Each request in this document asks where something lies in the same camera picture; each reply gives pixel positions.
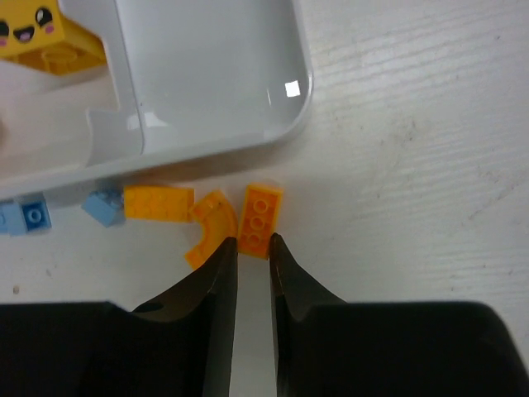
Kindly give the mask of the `orange 2x3 lego brick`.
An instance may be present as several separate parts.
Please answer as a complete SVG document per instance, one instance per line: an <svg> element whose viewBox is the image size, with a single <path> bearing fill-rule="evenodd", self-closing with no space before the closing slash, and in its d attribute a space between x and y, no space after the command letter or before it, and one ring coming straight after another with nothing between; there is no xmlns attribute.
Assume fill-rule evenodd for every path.
<svg viewBox="0 0 529 397"><path fill-rule="evenodd" d="M284 190L265 184L248 184L245 189L237 244L241 254L269 258L269 242L275 232Z"/></svg>

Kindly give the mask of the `large orange curved lego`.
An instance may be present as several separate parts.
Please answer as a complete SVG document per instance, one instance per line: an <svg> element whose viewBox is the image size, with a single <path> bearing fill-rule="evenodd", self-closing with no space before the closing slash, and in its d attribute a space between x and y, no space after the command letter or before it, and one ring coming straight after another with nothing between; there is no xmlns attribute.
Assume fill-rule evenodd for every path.
<svg viewBox="0 0 529 397"><path fill-rule="evenodd" d="M185 254L193 270L201 267L228 237L237 237L238 221L234 208L221 190L213 190L195 203L191 219L200 224L200 242Z"/></svg>

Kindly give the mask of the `single light blue lego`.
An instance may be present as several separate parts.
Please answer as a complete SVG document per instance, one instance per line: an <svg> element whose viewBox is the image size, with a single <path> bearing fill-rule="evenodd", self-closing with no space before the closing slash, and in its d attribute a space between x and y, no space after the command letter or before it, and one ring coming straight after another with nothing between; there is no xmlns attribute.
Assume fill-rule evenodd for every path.
<svg viewBox="0 0 529 397"><path fill-rule="evenodd" d="M104 227L125 221L124 198L120 189L95 190L88 195L81 208Z"/></svg>

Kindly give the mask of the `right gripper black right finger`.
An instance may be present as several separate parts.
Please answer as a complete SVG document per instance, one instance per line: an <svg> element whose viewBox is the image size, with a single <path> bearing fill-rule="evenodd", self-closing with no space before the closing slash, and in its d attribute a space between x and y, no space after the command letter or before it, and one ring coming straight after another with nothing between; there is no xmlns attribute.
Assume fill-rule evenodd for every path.
<svg viewBox="0 0 529 397"><path fill-rule="evenodd" d="M280 396L525 396L503 320L478 302L348 303L269 243Z"/></svg>

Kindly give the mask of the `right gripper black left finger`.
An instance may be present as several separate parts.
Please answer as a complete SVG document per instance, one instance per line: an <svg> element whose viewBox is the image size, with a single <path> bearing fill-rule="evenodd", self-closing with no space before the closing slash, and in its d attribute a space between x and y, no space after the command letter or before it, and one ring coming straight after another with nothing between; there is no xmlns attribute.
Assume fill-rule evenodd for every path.
<svg viewBox="0 0 529 397"><path fill-rule="evenodd" d="M4 396L226 396L236 240L132 311L110 302L4 304Z"/></svg>

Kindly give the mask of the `orange 2x4 lego plate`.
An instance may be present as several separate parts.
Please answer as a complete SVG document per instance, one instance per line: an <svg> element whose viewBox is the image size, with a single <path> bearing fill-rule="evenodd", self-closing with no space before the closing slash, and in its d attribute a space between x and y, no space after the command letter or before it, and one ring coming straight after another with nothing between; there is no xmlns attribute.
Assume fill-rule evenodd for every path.
<svg viewBox="0 0 529 397"><path fill-rule="evenodd" d="M169 186L128 185L124 188L126 218L190 222L194 189Z"/></svg>

